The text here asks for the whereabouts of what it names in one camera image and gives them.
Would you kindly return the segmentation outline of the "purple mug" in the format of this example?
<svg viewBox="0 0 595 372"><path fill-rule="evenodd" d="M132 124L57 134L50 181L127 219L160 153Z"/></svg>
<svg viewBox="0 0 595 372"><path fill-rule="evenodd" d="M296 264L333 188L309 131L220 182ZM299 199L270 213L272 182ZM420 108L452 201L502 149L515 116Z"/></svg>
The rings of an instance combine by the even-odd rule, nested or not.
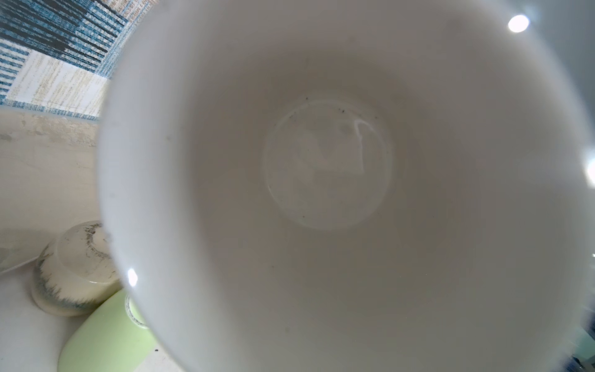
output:
<svg viewBox="0 0 595 372"><path fill-rule="evenodd" d="M162 1L102 220L186 371L556 371L593 285L591 123L496 1Z"/></svg>

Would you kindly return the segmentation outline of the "light green mug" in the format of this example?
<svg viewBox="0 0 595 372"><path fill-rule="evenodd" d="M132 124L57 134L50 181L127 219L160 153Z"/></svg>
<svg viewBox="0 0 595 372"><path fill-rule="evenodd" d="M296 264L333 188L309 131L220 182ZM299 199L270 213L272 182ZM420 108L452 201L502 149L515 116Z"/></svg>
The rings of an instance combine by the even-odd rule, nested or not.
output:
<svg viewBox="0 0 595 372"><path fill-rule="evenodd" d="M60 352L59 371L134 371L156 338L125 290L101 304Z"/></svg>

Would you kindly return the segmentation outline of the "white plastic tray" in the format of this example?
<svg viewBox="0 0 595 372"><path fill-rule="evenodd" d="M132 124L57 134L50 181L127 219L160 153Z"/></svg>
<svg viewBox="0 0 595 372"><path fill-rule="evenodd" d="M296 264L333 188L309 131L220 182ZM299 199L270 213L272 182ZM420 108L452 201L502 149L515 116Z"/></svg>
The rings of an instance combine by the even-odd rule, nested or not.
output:
<svg viewBox="0 0 595 372"><path fill-rule="evenodd" d="M1 275L1 369L59 371L60 352L89 316L51 315L32 297L34 263ZM180 371L181 367L156 343L134 371Z"/></svg>

